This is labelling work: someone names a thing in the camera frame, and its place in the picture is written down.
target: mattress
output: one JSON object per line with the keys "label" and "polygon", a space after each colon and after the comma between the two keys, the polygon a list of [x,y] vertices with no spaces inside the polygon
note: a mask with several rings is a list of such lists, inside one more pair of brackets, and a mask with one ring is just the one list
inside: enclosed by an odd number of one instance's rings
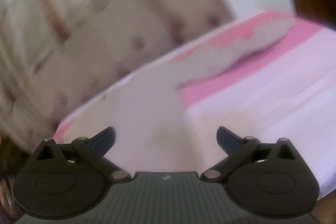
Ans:
{"label": "mattress", "polygon": [[227,156],[216,143],[219,126],[265,143],[286,137],[322,198],[336,188],[335,42],[333,30],[280,13],[236,20],[92,98],[54,139],[113,126],[117,141],[105,157],[134,174],[203,172]]}

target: pink fabric edge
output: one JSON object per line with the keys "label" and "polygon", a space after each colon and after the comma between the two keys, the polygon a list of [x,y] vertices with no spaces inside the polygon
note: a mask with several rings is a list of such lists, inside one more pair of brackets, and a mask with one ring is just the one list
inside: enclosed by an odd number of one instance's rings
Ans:
{"label": "pink fabric edge", "polygon": [[[275,19],[279,18],[283,15],[278,13],[265,13],[260,15],[261,18],[255,20],[255,18],[251,19],[250,21],[243,22],[240,25],[237,25],[235,28],[236,32],[250,32],[250,28],[254,28],[255,26],[259,25],[260,22],[267,20],[267,19]],[[269,49],[260,52],[258,54],[251,55],[244,60],[241,60],[232,68],[228,69],[220,76],[201,80],[196,83],[190,84],[186,87],[179,89],[179,98],[184,106],[184,108],[188,108],[191,105],[196,104],[197,102],[205,99],[206,97],[211,96],[214,93],[222,91],[229,86],[239,82],[240,80],[246,78],[247,76],[257,72],[258,70],[262,69],[269,63],[273,62],[277,58],[281,57],[283,54],[289,52],[290,50],[298,47],[302,43],[304,43],[308,38],[312,37],[318,31],[323,29],[322,26],[317,25],[315,23],[305,21],[302,19],[295,19],[296,24],[295,26],[289,30],[287,35],[274,46],[270,47]],[[226,36],[226,30],[221,34],[217,35],[212,39],[220,40]]]}

